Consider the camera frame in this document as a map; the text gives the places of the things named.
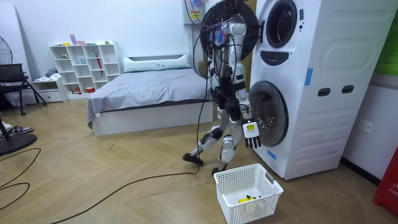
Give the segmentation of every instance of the plastic basket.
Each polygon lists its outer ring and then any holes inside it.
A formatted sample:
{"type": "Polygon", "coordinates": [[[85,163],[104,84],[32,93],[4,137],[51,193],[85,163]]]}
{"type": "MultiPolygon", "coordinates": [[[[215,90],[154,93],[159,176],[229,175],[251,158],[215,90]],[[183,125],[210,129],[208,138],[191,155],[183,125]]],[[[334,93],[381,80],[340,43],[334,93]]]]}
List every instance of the plastic basket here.
{"type": "Polygon", "coordinates": [[[228,224],[248,223],[273,215],[284,191],[260,164],[218,172],[214,178],[217,199],[228,224]],[[256,199],[239,203],[247,195],[256,199]]]}

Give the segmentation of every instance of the washing machine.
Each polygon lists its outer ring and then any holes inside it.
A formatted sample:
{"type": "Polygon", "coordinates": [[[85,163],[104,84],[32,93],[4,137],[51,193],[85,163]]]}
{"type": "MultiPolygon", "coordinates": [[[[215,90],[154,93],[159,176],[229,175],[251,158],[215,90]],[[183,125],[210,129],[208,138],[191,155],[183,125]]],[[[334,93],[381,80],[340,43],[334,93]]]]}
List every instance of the washing machine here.
{"type": "Polygon", "coordinates": [[[396,0],[258,0],[249,98],[284,179],[337,168],[397,10],[396,0]]]}

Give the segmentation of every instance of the sneaker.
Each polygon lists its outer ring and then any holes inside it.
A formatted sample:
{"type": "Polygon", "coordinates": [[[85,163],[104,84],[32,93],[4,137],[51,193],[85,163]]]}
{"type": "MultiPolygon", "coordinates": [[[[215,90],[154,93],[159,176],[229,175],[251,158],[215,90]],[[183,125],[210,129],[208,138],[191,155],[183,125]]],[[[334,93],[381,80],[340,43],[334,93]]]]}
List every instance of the sneaker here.
{"type": "Polygon", "coordinates": [[[24,128],[24,127],[14,125],[7,131],[10,136],[15,136],[18,134],[26,134],[26,133],[32,132],[33,128],[24,128]]]}

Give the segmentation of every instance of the robot leg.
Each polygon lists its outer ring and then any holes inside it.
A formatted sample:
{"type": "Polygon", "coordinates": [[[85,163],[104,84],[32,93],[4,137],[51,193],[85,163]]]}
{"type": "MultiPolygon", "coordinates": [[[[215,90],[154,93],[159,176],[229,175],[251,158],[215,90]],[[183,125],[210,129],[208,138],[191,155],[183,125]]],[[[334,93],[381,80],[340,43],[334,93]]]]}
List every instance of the robot leg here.
{"type": "Polygon", "coordinates": [[[211,174],[226,170],[226,166],[231,162],[235,155],[236,148],[242,140],[243,133],[239,121],[230,120],[229,122],[231,124],[231,134],[224,136],[223,147],[221,148],[220,157],[218,159],[220,165],[214,168],[211,174]]]}
{"type": "Polygon", "coordinates": [[[219,108],[217,109],[217,117],[220,120],[220,125],[213,126],[202,137],[202,139],[198,141],[198,144],[195,146],[191,153],[184,154],[184,156],[182,157],[183,160],[202,166],[203,161],[199,159],[198,155],[201,154],[204,150],[213,147],[216,142],[223,136],[223,132],[228,126],[229,115],[225,112],[225,110],[221,110],[219,108]]]}

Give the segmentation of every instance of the porthole door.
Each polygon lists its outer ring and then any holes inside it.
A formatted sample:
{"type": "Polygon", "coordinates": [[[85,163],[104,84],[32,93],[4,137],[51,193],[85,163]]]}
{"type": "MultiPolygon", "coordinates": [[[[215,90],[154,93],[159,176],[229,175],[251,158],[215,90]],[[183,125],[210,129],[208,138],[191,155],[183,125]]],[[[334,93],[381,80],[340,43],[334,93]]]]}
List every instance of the porthole door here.
{"type": "Polygon", "coordinates": [[[259,126],[261,144],[278,145],[285,138],[289,123],[283,96],[272,83],[261,81],[251,87],[249,101],[259,126]]]}
{"type": "Polygon", "coordinates": [[[267,19],[269,45],[281,48],[292,38],[297,23],[297,8],[292,0],[277,1],[267,19]]]}

